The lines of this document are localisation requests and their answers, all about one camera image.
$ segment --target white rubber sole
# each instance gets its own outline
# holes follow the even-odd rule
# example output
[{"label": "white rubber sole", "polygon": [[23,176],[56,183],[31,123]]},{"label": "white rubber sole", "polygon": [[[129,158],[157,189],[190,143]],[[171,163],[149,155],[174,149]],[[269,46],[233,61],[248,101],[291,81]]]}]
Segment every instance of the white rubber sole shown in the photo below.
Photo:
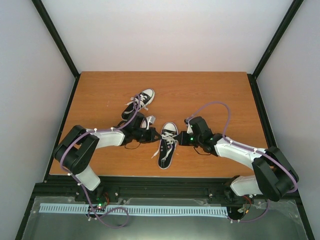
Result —
[{"label": "white rubber sole", "polygon": [[[168,122],[166,122],[166,123],[163,125],[163,127],[162,127],[162,129],[161,129],[161,133],[162,133],[162,130],[165,128],[166,124],[173,124],[173,125],[175,126],[175,129],[176,129],[176,134],[179,134],[179,131],[178,131],[177,126],[176,126],[172,121],[168,121]],[[159,166],[159,163],[157,162],[157,165],[158,165],[158,167],[159,167],[161,170],[166,170],[166,169],[168,169],[168,168],[171,166],[172,161],[173,161],[173,159],[174,159],[174,154],[175,154],[175,150],[176,150],[176,149],[177,149],[177,146],[175,146],[175,149],[174,149],[174,151],[173,151],[172,158],[171,158],[171,162],[170,162],[169,166],[167,166],[166,168],[162,168],[162,167]]]}]

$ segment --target orange wooden surface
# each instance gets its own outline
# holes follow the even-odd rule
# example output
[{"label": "orange wooden surface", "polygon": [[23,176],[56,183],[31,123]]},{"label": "orange wooden surface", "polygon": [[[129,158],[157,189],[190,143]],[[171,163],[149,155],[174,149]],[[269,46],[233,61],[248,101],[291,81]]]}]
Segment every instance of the orange wooden surface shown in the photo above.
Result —
[{"label": "orange wooden surface", "polygon": [[[121,121],[121,113],[130,97],[144,89],[155,91],[145,116],[154,115],[157,131],[166,122],[174,122],[185,130],[184,119],[202,105],[221,101],[229,105],[231,120],[227,136],[235,141],[266,148],[266,140],[255,101],[245,72],[82,72],[61,139],[74,125],[106,129]],[[199,113],[213,132],[222,133],[227,110],[211,105]],[[132,142],[128,147],[137,146]],[[223,157],[198,155],[192,147],[178,146],[171,166],[158,167],[159,142],[141,144],[134,150],[104,147],[95,151],[90,166],[101,176],[163,176],[163,177],[233,177],[248,176],[252,171]],[[53,161],[50,174],[65,174]]]}]

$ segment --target black mount bracket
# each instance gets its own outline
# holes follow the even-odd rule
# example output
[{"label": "black mount bracket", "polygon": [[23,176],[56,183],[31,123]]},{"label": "black mount bracket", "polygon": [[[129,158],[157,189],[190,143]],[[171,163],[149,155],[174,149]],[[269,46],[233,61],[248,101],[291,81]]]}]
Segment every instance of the black mount bracket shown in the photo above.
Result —
[{"label": "black mount bracket", "polygon": [[[129,115],[128,119],[131,119],[133,115],[134,112]],[[141,128],[143,121],[146,121],[146,117],[142,113],[137,112],[132,121],[122,129],[125,134],[122,146],[130,143],[132,140],[136,140],[141,144],[153,143],[161,140],[162,137],[156,131],[155,127],[149,127],[149,129]],[[125,121],[121,121],[118,124],[118,127],[122,123],[125,123]]]},{"label": "black mount bracket", "polygon": [[[80,125],[74,126],[65,136],[62,142],[54,149],[53,157],[59,162],[67,150],[67,148],[81,135],[86,132],[86,129]],[[92,155],[99,142],[99,138],[92,134],[88,134],[76,144],[79,148],[73,146],[65,156],[63,166],[69,169],[74,175],[83,172],[89,165]]]},{"label": "black mount bracket", "polygon": [[[266,151],[266,154],[277,160],[288,170],[296,182],[299,181],[297,173],[279,148],[272,146]],[[259,189],[268,199],[277,202],[294,187],[288,175],[266,157],[255,158],[252,166]]]},{"label": "black mount bracket", "polygon": [[215,150],[217,141],[222,138],[220,133],[212,133],[208,127],[206,121],[201,117],[197,116],[189,121],[192,129],[192,133],[187,131],[180,132],[175,139],[178,140],[181,146],[193,146],[195,148],[201,147],[204,152],[218,156]]},{"label": "black mount bracket", "polygon": [[[105,184],[100,184],[94,191],[87,190],[88,195],[92,203],[104,203],[107,202],[105,193],[109,198],[110,203],[117,203],[119,200],[119,187],[118,186],[108,186]],[[82,190],[81,186],[78,188],[77,195],[75,196],[75,201],[77,202],[87,202],[87,197]]]}]

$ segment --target white shoelace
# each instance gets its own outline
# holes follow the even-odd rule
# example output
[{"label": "white shoelace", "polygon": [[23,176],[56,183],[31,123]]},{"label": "white shoelace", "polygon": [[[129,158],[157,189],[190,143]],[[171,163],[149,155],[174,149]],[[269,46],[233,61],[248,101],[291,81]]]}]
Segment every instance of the white shoelace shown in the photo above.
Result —
[{"label": "white shoelace", "polygon": [[[140,94],[139,95],[140,96],[140,106],[139,106],[139,110],[140,109],[142,109],[142,108],[144,108],[145,110],[148,110],[148,108],[146,107],[146,105],[145,105],[145,103],[144,103],[144,100],[146,100],[147,99],[147,96],[144,96],[143,94]],[[130,105],[130,104],[138,104],[138,102],[139,102],[139,99],[136,97],[136,98],[134,98],[134,97],[131,97],[130,98],[130,102],[128,102],[127,104],[125,104],[125,105]],[[129,114],[129,113],[131,113],[131,112],[133,112],[133,110],[134,110],[134,108],[132,108],[132,110],[131,111],[125,111],[124,113],[125,114]]]},{"label": "white shoelace", "polygon": [[[174,137],[177,135],[174,135],[173,133],[170,133],[167,131],[164,131],[161,136],[162,136],[162,139],[166,141],[167,146],[168,147],[170,146],[170,148],[166,152],[166,155],[161,159],[161,161],[165,161],[173,149],[173,144],[177,145],[178,140],[174,139]],[[153,154],[153,156],[151,158],[153,158],[154,156],[156,156],[159,153],[160,148],[161,148],[161,151],[163,151],[162,146],[161,146],[161,142],[159,144],[158,150]]]}]

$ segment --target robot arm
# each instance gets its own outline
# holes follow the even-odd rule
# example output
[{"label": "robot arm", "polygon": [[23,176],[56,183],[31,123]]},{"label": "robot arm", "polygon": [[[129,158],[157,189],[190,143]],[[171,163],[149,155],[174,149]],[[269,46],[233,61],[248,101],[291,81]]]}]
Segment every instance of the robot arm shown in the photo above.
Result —
[{"label": "robot arm", "polygon": [[[89,165],[94,151],[108,146],[124,146],[132,140],[140,143],[160,140],[161,135],[154,127],[150,127],[154,120],[153,116],[145,118],[138,112],[130,124],[122,129],[117,129],[119,126],[116,126],[106,131],[92,131],[76,143],[79,147],[73,146],[70,149],[62,165],[73,173],[88,190],[94,191],[100,185],[99,177]],[[206,121],[200,116],[192,118],[186,124],[188,125],[187,131],[182,131],[175,137],[179,145],[201,147],[206,153],[232,159],[254,171],[255,175],[236,176],[227,184],[224,193],[230,202],[233,202],[235,196],[249,194],[263,194],[272,201],[279,201],[293,188],[293,182],[288,175],[264,155],[272,157],[288,170],[296,182],[299,181],[297,173],[278,148],[253,148],[229,137],[223,137],[220,133],[212,133]],[[74,126],[54,150],[54,158],[60,162],[66,149],[87,131],[90,129],[79,125]]]},{"label": "robot arm", "polygon": [[263,154],[272,157],[288,170],[296,182],[299,181],[297,173],[280,149],[276,147],[270,147],[269,149],[254,148],[236,142],[229,137],[223,138],[220,133],[213,134],[201,116],[192,118],[186,124],[187,131],[182,131],[176,137],[179,145],[201,147],[208,154],[232,159],[254,171],[255,175],[236,176],[229,183],[225,196],[230,202],[233,202],[232,199],[235,195],[248,194],[263,194],[276,202],[294,187],[288,175]]},{"label": "robot arm", "polygon": [[85,129],[76,125],[54,149],[53,157],[60,162],[67,148],[79,136],[91,131],[92,133],[76,143],[78,147],[73,146],[69,150],[62,165],[74,174],[88,190],[94,191],[100,184],[100,178],[89,165],[94,151],[109,146],[124,146],[132,140],[137,140],[142,144],[160,140],[161,135],[157,133],[154,127],[150,127],[155,119],[154,116],[145,118],[143,114],[138,112],[130,124],[122,129],[117,129],[119,126],[116,126],[105,131],[92,131],[92,129]]}]

